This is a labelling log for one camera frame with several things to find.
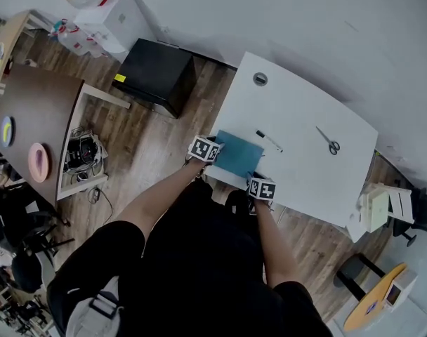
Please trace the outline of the black office chair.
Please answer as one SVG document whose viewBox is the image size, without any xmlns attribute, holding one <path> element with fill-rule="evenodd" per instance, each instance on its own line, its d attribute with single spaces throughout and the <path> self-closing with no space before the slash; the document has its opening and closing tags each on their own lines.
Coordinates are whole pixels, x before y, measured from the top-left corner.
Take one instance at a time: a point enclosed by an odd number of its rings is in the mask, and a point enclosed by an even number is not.
<svg viewBox="0 0 427 337">
<path fill-rule="evenodd" d="M 413 213 L 414 222 L 406 223 L 398 219 L 395 219 L 393 221 L 393 236 L 394 237 L 402 236 L 406 238 L 407 247 L 411 246 L 416 239 L 416 235 L 411 237 L 407 234 L 407 231 L 409 228 L 427 232 L 426 188 L 424 189 L 414 188 L 411 193 L 411 201 L 412 201 L 412 213 Z"/>
<path fill-rule="evenodd" d="M 1 248 L 12 254 L 34 254 L 73 242 L 73 238 L 57 242 L 51 237 L 58 223 L 70 225 L 27 183 L 0 187 Z"/>
</svg>

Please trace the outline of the blue notebook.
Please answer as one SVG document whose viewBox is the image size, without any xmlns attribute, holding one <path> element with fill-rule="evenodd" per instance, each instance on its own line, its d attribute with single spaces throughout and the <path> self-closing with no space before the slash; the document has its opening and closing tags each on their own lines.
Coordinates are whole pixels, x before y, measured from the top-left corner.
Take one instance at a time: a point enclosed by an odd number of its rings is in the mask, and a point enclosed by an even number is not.
<svg viewBox="0 0 427 337">
<path fill-rule="evenodd" d="M 214 166 L 231 172 L 241 178 L 253 173 L 263 155 L 264 149 L 258 145 L 220 130 L 216 141 L 224 146 L 213 163 Z"/>
</svg>

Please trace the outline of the white wooden chair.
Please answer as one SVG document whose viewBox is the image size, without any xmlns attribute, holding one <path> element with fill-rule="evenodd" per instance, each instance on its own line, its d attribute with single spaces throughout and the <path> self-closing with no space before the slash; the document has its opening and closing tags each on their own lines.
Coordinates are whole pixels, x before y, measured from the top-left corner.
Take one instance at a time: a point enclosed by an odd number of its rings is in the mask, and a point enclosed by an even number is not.
<svg viewBox="0 0 427 337">
<path fill-rule="evenodd" d="M 406 190 L 398 187 L 391 187 L 391 186 L 384 185 L 382 183 L 378 183 L 378 184 L 370 183 L 364 187 L 361 194 L 362 193 L 369 194 L 371 191 L 377 190 L 378 188 L 384 189 L 389 194 L 388 219 L 394 218 L 394 219 L 404 221 L 406 223 L 414 222 L 413 213 L 412 213 L 412 201 L 411 201 L 412 191 L 411 190 Z"/>
</svg>

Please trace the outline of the orange round table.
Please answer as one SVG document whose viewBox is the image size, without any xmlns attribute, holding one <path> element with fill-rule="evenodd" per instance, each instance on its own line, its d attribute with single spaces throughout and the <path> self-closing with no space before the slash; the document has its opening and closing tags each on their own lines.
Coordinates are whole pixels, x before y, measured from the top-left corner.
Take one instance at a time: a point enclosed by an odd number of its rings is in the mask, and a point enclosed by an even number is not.
<svg viewBox="0 0 427 337">
<path fill-rule="evenodd" d="M 384 275 L 370 292 L 363 296 L 345 320 L 344 331 L 349 332 L 360 329 L 379 315 L 383 308 L 383 300 L 392 281 L 406 268 L 406 263 L 397 265 L 388 274 Z"/>
</svg>

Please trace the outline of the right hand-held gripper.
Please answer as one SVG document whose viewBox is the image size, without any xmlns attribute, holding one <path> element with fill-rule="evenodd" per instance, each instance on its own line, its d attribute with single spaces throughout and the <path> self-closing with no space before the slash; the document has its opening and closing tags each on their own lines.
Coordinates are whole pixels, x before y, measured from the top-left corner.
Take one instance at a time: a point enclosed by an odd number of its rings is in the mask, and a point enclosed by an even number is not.
<svg viewBox="0 0 427 337">
<path fill-rule="evenodd" d="M 276 182 L 259 173 L 248 171 L 246 174 L 247 194 L 261 201 L 272 201 L 275 196 Z"/>
</svg>

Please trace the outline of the white foam packaging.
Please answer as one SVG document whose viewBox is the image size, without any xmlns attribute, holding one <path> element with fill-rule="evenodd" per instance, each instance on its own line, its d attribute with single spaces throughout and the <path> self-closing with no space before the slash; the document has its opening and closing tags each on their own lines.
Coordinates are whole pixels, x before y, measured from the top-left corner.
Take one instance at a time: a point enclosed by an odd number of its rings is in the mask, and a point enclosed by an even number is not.
<svg viewBox="0 0 427 337">
<path fill-rule="evenodd" d="M 369 224 L 369 207 L 367 193 L 362 193 L 346 224 L 348 236 L 356 243 L 367 231 Z"/>
</svg>

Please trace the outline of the black cabinet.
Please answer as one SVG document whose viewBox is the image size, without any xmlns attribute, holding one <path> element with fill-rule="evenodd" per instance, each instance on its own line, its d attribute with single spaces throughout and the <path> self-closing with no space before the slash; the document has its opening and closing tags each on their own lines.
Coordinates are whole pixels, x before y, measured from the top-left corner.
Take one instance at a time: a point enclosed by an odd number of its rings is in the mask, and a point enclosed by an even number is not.
<svg viewBox="0 0 427 337">
<path fill-rule="evenodd" d="M 196 80 L 191 53 L 138 39 L 112 80 L 112 86 L 142 106 L 178 119 Z"/>
</svg>

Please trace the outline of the light wooden table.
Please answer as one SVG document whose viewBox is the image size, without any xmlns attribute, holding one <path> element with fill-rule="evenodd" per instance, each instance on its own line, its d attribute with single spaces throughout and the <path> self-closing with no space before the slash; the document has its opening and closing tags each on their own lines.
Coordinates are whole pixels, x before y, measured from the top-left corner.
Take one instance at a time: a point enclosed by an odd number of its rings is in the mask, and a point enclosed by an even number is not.
<svg viewBox="0 0 427 337">
<path fill-rule="evenodd" d="M 22 33 L 30 34 L 32 30 L 51 30 L 53 23 L 35 10 L 26 10 L 15 14 L 2 24 L 0 23 L 0 91 L 3 84 L 1 80 L 13 49 Z"/>
</svg>

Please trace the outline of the blue yellow plate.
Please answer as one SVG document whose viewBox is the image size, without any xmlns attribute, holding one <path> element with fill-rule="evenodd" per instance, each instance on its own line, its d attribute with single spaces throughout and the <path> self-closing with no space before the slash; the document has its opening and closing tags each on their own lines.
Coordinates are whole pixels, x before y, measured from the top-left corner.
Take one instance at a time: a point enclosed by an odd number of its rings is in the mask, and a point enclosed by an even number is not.
<svg viewBox="0 0 427 337">
<path fill-rule="evenodd" d="M 15 120 L 13 117 L 5 116 L 1 124 L 1 144 L 3 147 L 12 145 L 15 136 Z"/>
</svg>

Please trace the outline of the black marker pen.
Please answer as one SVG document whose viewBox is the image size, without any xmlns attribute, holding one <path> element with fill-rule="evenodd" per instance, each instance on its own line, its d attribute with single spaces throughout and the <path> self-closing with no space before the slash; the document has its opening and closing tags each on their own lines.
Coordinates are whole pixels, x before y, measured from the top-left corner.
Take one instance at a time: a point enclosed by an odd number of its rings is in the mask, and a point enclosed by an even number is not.
<svg viewBox="0 0 427 337">
<path fill-rule="evenodd" d="M 274 141 L 271 137 L 264 134 L 264 132 L 257 130 L 256 135 L 258 135 L 260 138 L 267 140 L 269 143 L 271 143 L 278 152 L 283 152 L 283 148 L 276 141 Z"/>
</svg>

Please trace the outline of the black-handled scissors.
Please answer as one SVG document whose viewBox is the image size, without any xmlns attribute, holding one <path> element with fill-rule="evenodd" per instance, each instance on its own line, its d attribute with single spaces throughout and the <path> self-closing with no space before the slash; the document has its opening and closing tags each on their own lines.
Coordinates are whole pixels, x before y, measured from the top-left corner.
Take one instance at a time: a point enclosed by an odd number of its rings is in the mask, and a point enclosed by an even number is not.
<svg viewBox="0 0 427 337">
<path fill-rule="evenodd" d="M 320 133 L 320 135 L 326 140 L 328 146 L 329 146 L 329 151 L 332 155 L 337 155 L 338 152 L 340 151 L 341 147 L 339 145 L 338 142 L 336 142 L 335 140 L 330 140 L 324 133 L 323 131 L 318 128 L 316 126 L 317 131 Z"/>
</svg>

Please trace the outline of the white water dispenser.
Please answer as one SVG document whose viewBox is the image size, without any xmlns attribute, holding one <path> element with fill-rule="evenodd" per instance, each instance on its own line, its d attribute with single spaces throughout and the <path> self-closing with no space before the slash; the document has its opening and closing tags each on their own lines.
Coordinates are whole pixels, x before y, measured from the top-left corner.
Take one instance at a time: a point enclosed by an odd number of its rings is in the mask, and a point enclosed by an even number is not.
<svg viewBox="0 0 427 337">
<path fill-rule="evenodd" d="M 128 52 L 138 39 L 156 40 L 135 0 L 106 0 L 81 9 L 74 24 L 108 53 Z"/>
</svg>

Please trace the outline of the person's right forearm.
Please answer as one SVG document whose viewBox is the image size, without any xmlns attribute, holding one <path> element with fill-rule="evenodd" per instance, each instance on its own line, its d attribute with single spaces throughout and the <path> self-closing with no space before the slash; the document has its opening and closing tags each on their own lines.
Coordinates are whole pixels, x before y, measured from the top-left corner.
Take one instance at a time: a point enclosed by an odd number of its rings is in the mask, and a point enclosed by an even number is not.
<svg viewBox="0 0 427 337">
<path fill-rule="evenodd" d="M 300 282 L 292 250 L 274 221 L 270 208 L 258 199 L 254 200 L 254 206 L 267 284 L 273 288 L 284 282 Z"/>
</svg>

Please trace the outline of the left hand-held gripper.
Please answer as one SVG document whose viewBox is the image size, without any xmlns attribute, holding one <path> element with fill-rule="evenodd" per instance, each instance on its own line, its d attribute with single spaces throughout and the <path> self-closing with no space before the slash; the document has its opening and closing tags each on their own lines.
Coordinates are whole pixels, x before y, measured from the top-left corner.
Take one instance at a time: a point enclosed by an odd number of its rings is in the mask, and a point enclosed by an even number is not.
<svg viewBox="0 0 427 337">
<path fill-rule="evenodd" d="M 195 136 L 188 148 L 188 156 L 203 162 L 215 162 L 225 143 L 217 142 L 216 136 Z"/>
</svg>

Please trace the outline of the pale green box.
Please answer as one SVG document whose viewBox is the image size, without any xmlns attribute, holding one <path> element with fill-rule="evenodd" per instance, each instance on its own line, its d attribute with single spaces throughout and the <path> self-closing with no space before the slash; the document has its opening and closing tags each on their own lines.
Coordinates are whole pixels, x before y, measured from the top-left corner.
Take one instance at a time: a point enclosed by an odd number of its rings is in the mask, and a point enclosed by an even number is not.
<svg viewBox="0 0 427 337">
<path fill-rule="evenodd" d="M 388 220 L 389 194 L 378 188 L 367 195 L 367 231 L 372 233 Z"/>
</svg>

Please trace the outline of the grey bag with black buckle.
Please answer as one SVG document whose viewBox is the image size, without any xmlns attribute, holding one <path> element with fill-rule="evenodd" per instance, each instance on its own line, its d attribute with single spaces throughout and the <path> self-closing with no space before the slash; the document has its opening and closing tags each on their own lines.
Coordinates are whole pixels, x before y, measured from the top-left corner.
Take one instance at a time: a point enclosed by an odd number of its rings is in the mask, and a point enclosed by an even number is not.
<svg viewBox="0 0 427 337">
<path fill-rule="evenodd" d="M 65 337 L 117 337 L 124 309 L 118 284 L 115 276 L 94 297 L 79 302 L 70 315 Z"/>
</svg>

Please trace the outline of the clear empty water jugs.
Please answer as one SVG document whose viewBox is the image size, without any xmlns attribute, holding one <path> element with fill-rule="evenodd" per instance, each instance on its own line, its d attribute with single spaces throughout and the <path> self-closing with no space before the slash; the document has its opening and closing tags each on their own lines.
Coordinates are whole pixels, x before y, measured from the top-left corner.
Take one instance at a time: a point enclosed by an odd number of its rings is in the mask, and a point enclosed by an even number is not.
<svg viewBox="0 0 427 337">
<path fill-rule="evenodd" d="M 105 50 L 89 35 L 67 19 L 57 21 L 50 37 L 56 38 L 65 48 L 78 56 L 90 53 L 93 58 L 106 56 Z"/>
</svg>

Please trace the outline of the white rectangular table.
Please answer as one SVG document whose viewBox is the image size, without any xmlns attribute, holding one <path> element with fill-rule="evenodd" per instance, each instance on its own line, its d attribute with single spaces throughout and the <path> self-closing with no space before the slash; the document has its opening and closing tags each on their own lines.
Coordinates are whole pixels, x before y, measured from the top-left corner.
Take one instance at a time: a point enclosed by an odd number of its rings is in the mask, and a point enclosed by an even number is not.
<svg viewBox="0 0 427 337">
<path fill-rule="evenodd" d="M 253 75 L 268 77 L 257 86 Z M 341 149 L 332 155 L 316 126 Z M 261 146 L 256 170 L 276 182 L 275 203 L 345 227 L 365 182 L 378 133 L 338 100 L 294 73 L 245 53 L 211 128 Z M 276 141 L 278 152 L 260 130 Z"/>
</svg>

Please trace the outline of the white box-shaped device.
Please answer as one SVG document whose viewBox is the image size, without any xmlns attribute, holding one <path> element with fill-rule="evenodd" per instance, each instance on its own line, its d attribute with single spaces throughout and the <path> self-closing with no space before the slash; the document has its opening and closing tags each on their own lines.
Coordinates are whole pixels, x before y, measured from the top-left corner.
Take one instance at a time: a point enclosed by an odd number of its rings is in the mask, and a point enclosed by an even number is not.
<svg viewBox="0 0 427 337">
<path fill-rule="evenodd" d="M 385 295 L 384 303 L 388 310 L 395 310 L 407 299 L 418 278 L 415 271 L 408 268 L 404 269 L 391 282 Z"/>
</svg>

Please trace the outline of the brown table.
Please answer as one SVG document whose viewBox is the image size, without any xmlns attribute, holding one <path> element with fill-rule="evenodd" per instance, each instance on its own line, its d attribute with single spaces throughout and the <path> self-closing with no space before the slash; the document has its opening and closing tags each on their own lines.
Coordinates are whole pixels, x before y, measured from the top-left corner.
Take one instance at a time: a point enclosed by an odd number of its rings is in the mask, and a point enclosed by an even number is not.
<svg viewBox="0 0 427 337">
<path fill-rule="evenodd" d="M 71 132 L 80 125 L 89 96 L 125 109 L 131 106 L 83 79 L 26 65 L 13 66 L 0 97 L 0 152 L 52 205 L 108 179 L 104 172 L 82 182 L 71 183 L 63 178 Z M 1 144 L 1 124 L 5 116 L 15 120 L 15 136 L 9 147 Z M 50 170 L 42 183 L 34 181 L 28 169 L 28 153 L 33 143 L 42 144 L 48 153 Z"/>
</svg>

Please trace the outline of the pink plate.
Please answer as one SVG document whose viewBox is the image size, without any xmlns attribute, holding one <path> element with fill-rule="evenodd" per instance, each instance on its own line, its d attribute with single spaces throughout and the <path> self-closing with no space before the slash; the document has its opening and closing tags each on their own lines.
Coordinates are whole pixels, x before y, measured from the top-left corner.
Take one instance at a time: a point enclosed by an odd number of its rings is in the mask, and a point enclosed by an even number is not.
<svg viewBox="0 0 427 337">
<path fill-rule="evenodd" d="M 28 169 L 31 177 L 37 183 L 44 182 L 50 170 L 48 153 L 40 143 L 33 143 L 28 153 Z"/>
</svg>

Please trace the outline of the person's black clothing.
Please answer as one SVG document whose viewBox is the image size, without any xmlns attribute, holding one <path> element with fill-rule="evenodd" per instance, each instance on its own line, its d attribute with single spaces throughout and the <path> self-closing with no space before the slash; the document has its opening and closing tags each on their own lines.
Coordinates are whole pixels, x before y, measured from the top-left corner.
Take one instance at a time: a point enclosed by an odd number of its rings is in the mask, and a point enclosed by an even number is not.
<svg viewBox="0 0 427 337">
<path fill-rule="evenodd" d="M 332 337 L 298 282 L 268 286 L 256 218 L 191 182 L 145 237 L 126 221 L 99 228 L 48 287 L 64 332 L 77 303 L 119 280 L 119 337 Z"/>
</svg>

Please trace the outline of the person's left forearm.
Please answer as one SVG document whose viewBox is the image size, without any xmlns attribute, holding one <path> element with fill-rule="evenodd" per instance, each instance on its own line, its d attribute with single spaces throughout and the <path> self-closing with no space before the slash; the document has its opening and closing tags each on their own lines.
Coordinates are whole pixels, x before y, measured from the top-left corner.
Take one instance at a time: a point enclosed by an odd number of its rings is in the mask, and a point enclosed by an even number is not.
<svg viewBox="0 0 427 337">
<path fill-rule="evenodd" d="M 205 166 L 205 162 L 191 158 L 182 168 L 139 194 L 117 216 L 117 220 L 138 227 L 147 241 L 157 221 Z"/>
</svg>

